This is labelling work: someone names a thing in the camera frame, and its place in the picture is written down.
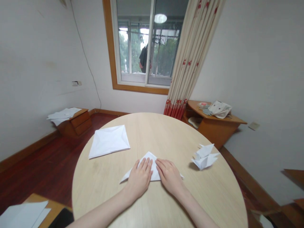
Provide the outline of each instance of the drawer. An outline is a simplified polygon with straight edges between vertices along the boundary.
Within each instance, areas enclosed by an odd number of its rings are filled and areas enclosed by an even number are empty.
[[[75,132],[79,136],[82,133],[84,133],[87,129],[89,129],[91,126],[92,126],[92,121],[91,119],[88,119],[87,121],[76,127]]]
[[[80,116],[77,116],[76,118],[71,120],[71,123],[73,125],[74,128],[78,127],[79,125],[81,125],[83,122],[85,122],[86,120],[88,120],[90,118],[89,112],[85,112],[83,114],[81,114]]]

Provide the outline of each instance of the ceiling light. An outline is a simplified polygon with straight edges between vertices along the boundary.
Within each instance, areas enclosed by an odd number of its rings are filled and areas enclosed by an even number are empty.
[[[164,14],[156,14],[154,17],[154,22],[161,24],[164,23],[167,20],[167,16]]]

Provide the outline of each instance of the white bag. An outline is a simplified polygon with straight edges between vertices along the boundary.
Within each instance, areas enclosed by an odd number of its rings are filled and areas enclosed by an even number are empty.
[[[232,107],[220,101],[214,101],[208,110],[212,112],[217,118],[224,119],[231,111]]]

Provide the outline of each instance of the paper stack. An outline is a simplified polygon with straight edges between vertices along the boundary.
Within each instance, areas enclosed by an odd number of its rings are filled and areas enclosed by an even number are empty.
[[[210,144],[207,146],[203,146],[199,149],[195,154],[195,159],[191,159],[194,164],[199,168],[199,170],[203,170],[211,166],[218,158],[216,157],[219,153],[211,154],[212,148],[214,144]]]
[[[151,167],[151,170],[153,170],[153,174],[152,174],[152,176],[151,176],[151,181],[160,181],[160,180],[161,180],[161,177],[159,176],[159,173],[158,173],[158,171],[157,171],[157,169],[156,169],[156,163],[155,163],[157,157],[149,151],[149,152],[146,153],[146,155],[139,161],[139,164],[141,163],[141,161],[142,161],[144,158],[146,158],[146,159],[147,159],[147,158],[150,158],[150,159],[153,160],[152,167]],[[124,175],[124,177],[121,179],[120,183],[123,182],[125,179],[129,178],[130,173],[131,173],[131,170],[132,170],[132,169],[130,169],[130,170]]]
[[[89,159],[130,149],[125,125],[96,130]]]
[[[10,206],[0,216],[1,228],[38,228],[51,211],[48,201]]]
[[[64,109],[60,112],[55,112],[54,114],[48,115],[47,119],[50,119],[56,126],[61,124],[62,122],[68,120],[73,117],[75,113],[79,112],[81,109],[79,108],[69,108]]]

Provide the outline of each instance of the floral curtain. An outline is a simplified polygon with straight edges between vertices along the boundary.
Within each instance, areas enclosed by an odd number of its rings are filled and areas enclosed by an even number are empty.
[[[189,0],[164,115],[181,120],[225,0]]]

